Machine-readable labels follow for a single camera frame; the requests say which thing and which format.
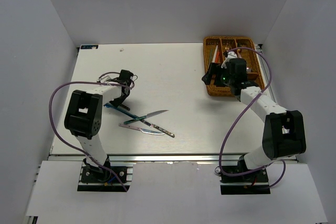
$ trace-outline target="white wall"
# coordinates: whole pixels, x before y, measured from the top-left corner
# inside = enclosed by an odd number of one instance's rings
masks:
[[[307,162],[329,223],[336,223],[336,0],[287,0],[264,49],[281,105],[304,116]]]
[[[202,42],[244,35],[263,43],[286,0],[51,0],[75,44]]]
[[[17,224],[53,139],[49,96],[76,48],[50,0],[0,0],[0,48],[0,222]]]

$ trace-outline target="white tabletop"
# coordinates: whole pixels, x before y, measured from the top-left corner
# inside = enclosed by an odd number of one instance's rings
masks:
[[[103,108],[99,131],[108,154],[211,154],[218,153],[223,138],[245,105],[235,98],[210,97],[204,83],[203,44],[99,45],[79,51],[72,81],[96,81],[108,71],[130,70],[139,76],[124,104],[138,116],[169,110],[151,118],[176,137],[153,136],[124,129],[118,123],[130,118]],[[68,142],[79,142],[64,128],[64,117],[73,90],[93,86],[71,85],[58,131]],[[134,126],[146,127],[141,122]],[[224,153],[246,153],[261,144],[264,124],[248,111],[233,130]],[[78,152],[54,138],[52,154]]]

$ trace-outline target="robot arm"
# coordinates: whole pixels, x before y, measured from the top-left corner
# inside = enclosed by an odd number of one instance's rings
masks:
[[[259,87],[242,89],[240,101],[248,105],[259,92],[261,92]],[[303,117],[299,111],[288,111],[265,94],[262,94],[250,108],[265,126],[262,146],[243,156],[248,170],[268,165],[282,157],[305,152]]]
[[[132,77],[133,73],[121,70],[119,77],[106,80],[106,82],[117,82],[129,87]],[[98,134],[101,127],[102,107],[108,102],[114,106],[120,106],[129,94],[128,88],[107,85],[87,91],[75,90],[70,98],[64,121],[65,128],[78,139],[84,151],[90,153],[98,163],[107,167],[110,167],[110,163]],[[98,174],[98,177],[99,174],[105,177],[106,171],[98,167],[91,159],[86,158],[84,162],[90,171]]]
[[[234,52],[229,52],[222,64],[210,64],[202,81],[209,85],[214,76],[214,85],[230,87],[231,93],[248,105],[261,89],[257,83],[247,79],[246,69],[246,61],[237,58]],[[306,151],[303,117],[299,111],[288,111],[265,94],[262,94],[250,108],[265,123],[263,142],[256,150],[240,157],[239,172],[259,168],[276,159]]]

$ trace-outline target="purple cable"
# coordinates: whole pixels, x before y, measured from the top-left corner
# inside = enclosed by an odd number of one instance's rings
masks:
[[[125,191],[127,191],[127,188],[125,187],[125,185],[123,184],[123,182],[120,180],[120,178],[117,176],[117,174],[111,170],[110,168],[107,168],[101,164],[99,164],[93,157],[91,157],[91,155],[82,150],[81,148],[78,148],[78,147],[75,147],[74,145],[68,143],[64,138],[62,138],[60,136],[60,134],[57,132],[57,129],[55,127],[55,123],[54,123],[54,119],[52,117],[52,107],[53,107],[53,99],[54,99],[54,96],[55,94],[57,93],[58,90],[60,90],[61,88],[65,87],[65,86],[68,86],[68,85],[71,85],[71,84],[93,84],[93,85],[103,85],[103,86],[119,86],[119,87],[124,87],[124,88],[129,88],[129,89],[132,89],[134,87],[134,83],[133,83],[133,86],[131,87],[128,87],[126,85],[121,85],[121,84],[117,84],[117,83],[99,83],[99,82],[89,82],[89,81],[72,81],[72,82],[67,82],[67,83],[64,83],[62,84],[61,86],[59,86],[57,89],[55,89],[53,91],[53,93],[51,94],[51,97],[50,97],[50,100],[49,100],[49,119],[50,119],[50,124],[51,124],[51,128],[52,130],[54,131],[55,135],[66,145],[68,145],[69,147],[75,149],[75,150],[78,150],[79,152],[82,152],[84,155],[86,155],[87,157],[89,157],[96,165],[98,165],[100,168],[102,169],[105,169],[107,171],[109,171],[110,173],[112,173],[116,178],[117,180],[119,181],[119,183],[121,184],[121,186],[124,188]]]
[[[228,140],[228,138],[229,138],[232,130],[234,129],[234,127],[236,126],[236,124],[238,123],[238,121],[240,120],[240,118],[242,118],[242,116],[245,114],[245,112],[253,105],[253,103],[255,103],[255,101],[258,100],[258,98],[263,94],[263,92],[266,89],[268,89],[268,87],[270,86],[270,84],[272,82],[272,70],[270,68],[270,65],[269,65],[267,59],[264,57],[264,55],[261,52],[258,52],[256,50],[253,50],[253,49],[248,48],[248,47],[237,47],[237,48],[230,49],[227,52],[234,51],[234,50],[237,50],[237,49],[247,49],[247,50],[253,51],[256,54],[258,54],[265,61],[266,65],[267,65],[267,68],[268,68],[268,71],[269,71],[269,81],[268,81],[267,85],[261,90],[261,92],[259,94],[257,94],[257,96],[254,97],[254,99],[250,102],[250,104],[247,105],[246,108],[239,114],[239,116],[237,117],[237,119],[233,122],[232,126],[230,127],[230,129],[226,133],[226,136],[225,136],[225,138],[223,140],[223,143],[222,143],[222,146],[221,146],[221,149],[220,149],[220,153],[219,153],[219,168],[220,168],[220,171],[222,172],[222,174],[224,174],[224,175],[226,175],[228,177],[243,176],[243,175],[250,174],[250,173],[253,173],[253,172],[256,172],[258,170],[266,168],[266,166],[262,166],[262,167],[259,167],[259,168],[253,169],[253,170],[249,170],[247,172],[234,173],[234,174],[227,173],[222,168],[222,157],[223,157],[224,146],[225,146],[225,144],[226,144],[226,142],[227,142],[227,140]],[[274,184],[270,185],[269,187],[272,187],[272,186],[276,185],[277,183],[279,183],[279,181],[282,179],[283,175],[285,174],[286,165],[284,165],[283,169],[284,169],[284,171],[283,171],[283,174],[280,177],[280,179],[277,180]]]
[[[107,75],[107,74],[109,74],[109,73],[120,74],[120,73],[118,73],[118,72],[106,72],[106,73],[101,74],[100,77],[98,77],[98,79],[102,78],[103,76],[105,76],[105,75]]]
[[[276,184],[278,184],[280,182],[280,180],[282,180],[283,176],[285,175],[285,171],[286,171],[286,163],[282,159],[280,159],[280,161],[283,163],[283,170],[282,170],[281,176],[272,185],[266,186],[266,187],[263,187],[263,188],[260,188],[260,189],[264,190],[264,189],[269,189],[271,187],[274,187]]]

